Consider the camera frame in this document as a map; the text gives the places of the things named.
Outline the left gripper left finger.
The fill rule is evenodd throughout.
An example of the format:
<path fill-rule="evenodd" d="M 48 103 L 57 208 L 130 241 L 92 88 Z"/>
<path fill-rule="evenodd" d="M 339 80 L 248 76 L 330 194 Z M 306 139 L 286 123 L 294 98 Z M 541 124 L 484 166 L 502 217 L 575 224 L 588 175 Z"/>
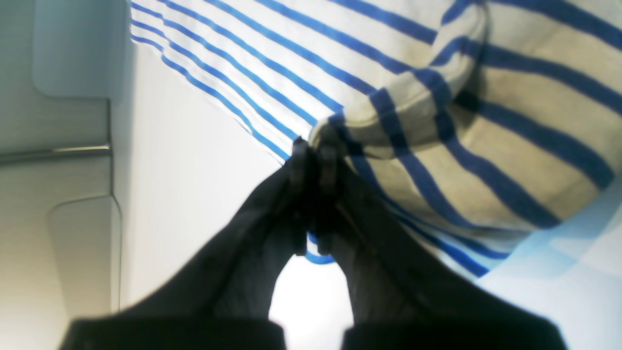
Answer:
<path fill-rule="evenodd" d="M 78 319 L 61 350 L 284 350 L 268 314 L 279 274 L 307 250 L 311 149 L 264 180 L 169 281 L 113 316 Z"/>

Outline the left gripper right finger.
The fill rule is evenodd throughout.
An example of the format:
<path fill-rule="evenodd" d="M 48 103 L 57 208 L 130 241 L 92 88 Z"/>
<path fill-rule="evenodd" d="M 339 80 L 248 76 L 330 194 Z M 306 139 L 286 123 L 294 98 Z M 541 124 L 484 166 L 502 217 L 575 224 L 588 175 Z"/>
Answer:
<path fill-rule="evenodd" d="M 355 324 L 343 350 L 564 350 L 558 328 L 438 261 L 333 142 L 317 147 L 318 251 L 344 271 Z"/>

